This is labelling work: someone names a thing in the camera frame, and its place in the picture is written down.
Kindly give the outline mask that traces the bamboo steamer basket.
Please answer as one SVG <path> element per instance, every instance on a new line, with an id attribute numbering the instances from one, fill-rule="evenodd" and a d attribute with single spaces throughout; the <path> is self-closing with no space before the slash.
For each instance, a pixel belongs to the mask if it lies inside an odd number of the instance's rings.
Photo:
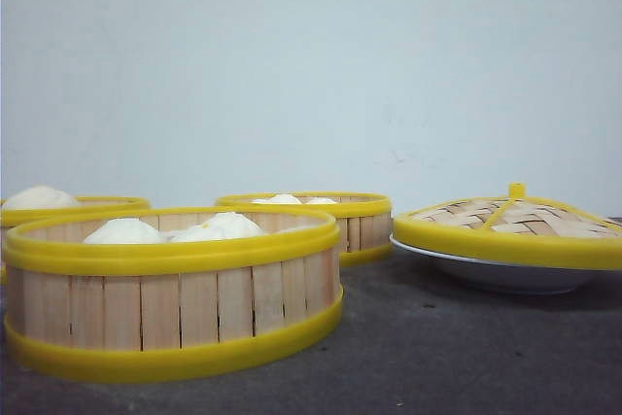
<path id="1" fill-rule="evenodd" d="M 60 263 L 47 263 L 47 258 L 38 256 L 43 252 L 42 247 L 9 233 L 13 227 L 35 222 L 43 227 L 68 227 L 71 233 L 77 233 L 83 238 L 86 232 L 80 230 L 82 224 L 151 213 L 149 201 L 142 197 L 80 196 L 78 201 L 79 204 L 73 207 L 1 211 L 2 243 L 9 246 L 10 254 L 19 248 L 23 248 L 26 253 L 24 258 L 9 257 L 2 261 L 5 281 L 12 281 L 14 270 L 20 268 L 30 272 L 108 277 L 157 277 L 178 273 L 162 258 L 157 258 L 154 264 L 150 264 L 147 258 L 151 251 L 149 247 L 78 247 L 74 242 L 66 246 L 63 239 L 52 241 L 52 253 L 60 255 Z"/>
<path id="2" fill-rule="evenodd" d="M 103 214 L 12 228 L 2 246 L 9 356 L 64 379 L 145 383 L 270 363 L 322 340 L 342 315 L 335 218 L 244 213 L 260 236 L 87 243 Z"/>
<path id="3" fill-rule="evenodd" d="M 299 206 L 322 211 L 335 217 L 340 230 L 339 248 L 342 266 L 360 265 L 385 258 L 392 250 L 392 203 L 388 196 L 378 193 L 355 191 L 289 191 L 230 194 L 218 197 L 218 206 L 254 204 L 252 200 L 269 197 L 277 193 L 290 193 L 298 197 Z M 310 197 L 323 196 L 337 201 L 337 204 L 308 205 Z"/>

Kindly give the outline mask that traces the woven bamboo steamer lid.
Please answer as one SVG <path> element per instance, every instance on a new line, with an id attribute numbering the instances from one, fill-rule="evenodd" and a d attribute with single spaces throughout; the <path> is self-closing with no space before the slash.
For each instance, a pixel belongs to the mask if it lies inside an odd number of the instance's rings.
<path id="1" fill-rule="evenodd" d="M 621 224 L 521 183 L 508 193 L 444 201 L 398 214 L 392 240 L 439 257 L 500 265 L 619 271 Z"/>

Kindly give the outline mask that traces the white steamed bun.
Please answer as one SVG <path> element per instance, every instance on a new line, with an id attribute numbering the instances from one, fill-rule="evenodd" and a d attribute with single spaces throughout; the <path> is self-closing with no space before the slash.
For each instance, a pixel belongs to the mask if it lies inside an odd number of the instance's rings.
<path id="1" fill-rule="evenodd" d="M 159 244 L 164 237 L 159 230 L 137 218 L 111 219 L 84 239 L 85 244 L 131 245 Z"/>
<path id="2" fill-rule="evenodd" d="M 192 225 L 170 238 L 172 243 L 231 240 L 263 236 L 252 220 L 236 212 L 221 212 L 199 225 Z"/>
<path id="3" fill-rule="evenodd" d="M 63 190 L 48 186 L 34 186 L 9 197 L 2 204 L 4 210 L 39 210 L 78 207 L 81 202 Z"/>

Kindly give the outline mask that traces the white steamed bun right front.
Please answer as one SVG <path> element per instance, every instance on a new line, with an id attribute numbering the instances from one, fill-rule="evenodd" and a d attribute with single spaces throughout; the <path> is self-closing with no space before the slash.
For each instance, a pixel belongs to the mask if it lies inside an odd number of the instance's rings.
<path id="1" fill-rule="evenodd" d="M 236 212 L 221 212 L 199 225 L 192 225 L 170 238 L 172 243 L 231 240 L 263 236 L 252 220 Z"/>

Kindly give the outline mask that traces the white bun in rear basket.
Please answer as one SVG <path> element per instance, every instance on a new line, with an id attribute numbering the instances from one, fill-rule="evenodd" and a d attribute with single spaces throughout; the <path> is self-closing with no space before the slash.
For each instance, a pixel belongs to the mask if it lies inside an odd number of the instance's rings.
<path id="1" fill-rule="evenodd" d="M 283 204 L 299 205 L 302 201 L 290 193 L 277 193 L 269 197 L 259 197 L 252 200 L 254 204 Z"/>

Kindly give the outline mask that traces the small white bun rear basket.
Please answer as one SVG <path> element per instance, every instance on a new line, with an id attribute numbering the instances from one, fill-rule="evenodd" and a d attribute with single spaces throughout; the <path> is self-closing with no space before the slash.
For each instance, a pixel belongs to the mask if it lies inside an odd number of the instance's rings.
<path id="1" fill-rule="evenodd" d="M 308 205 L 328 205 L 337 204 L 337 201 L 329 197 L 316 196 L 308 198 L 305 203 Z"/>

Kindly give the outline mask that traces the white plate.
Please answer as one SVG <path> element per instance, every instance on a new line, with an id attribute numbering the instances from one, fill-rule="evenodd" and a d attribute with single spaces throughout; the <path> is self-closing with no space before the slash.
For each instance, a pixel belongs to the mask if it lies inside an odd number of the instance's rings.
<path id="1" fill-rule="evenodd" d="M 403 243 L 394 234 L 390 235 L 390 241 L 404 251 L 429 258 L 437 269 L 448 276 L 485 291 L 530 295 L 566 294 L 588 284 L 598 275 L 596 270 L 528 266 L 452 256 Z"/>

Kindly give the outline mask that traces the white steamed bun left front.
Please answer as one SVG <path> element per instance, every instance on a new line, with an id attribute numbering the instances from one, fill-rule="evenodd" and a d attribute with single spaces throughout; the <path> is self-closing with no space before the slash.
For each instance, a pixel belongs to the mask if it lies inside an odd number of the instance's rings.
<path id="1" fill-rule="evenodd" d="M 159 244 L 164 237 L 159 230 L 137 218 L 111 219 L 84 239 L 85 244 L 131 245 Z"/>

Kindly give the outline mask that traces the white steamed bun far left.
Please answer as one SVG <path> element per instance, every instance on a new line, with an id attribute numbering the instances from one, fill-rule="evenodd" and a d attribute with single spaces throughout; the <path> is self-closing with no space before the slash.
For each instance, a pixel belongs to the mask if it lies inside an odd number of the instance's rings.
<path id="1" fill-rule="evenodd" d="M 2 204 L 4 210 L 39 210 L 78 207 L 81 202 L 63 190 L 48 186 L 34 186 L 9 197 Z"/>

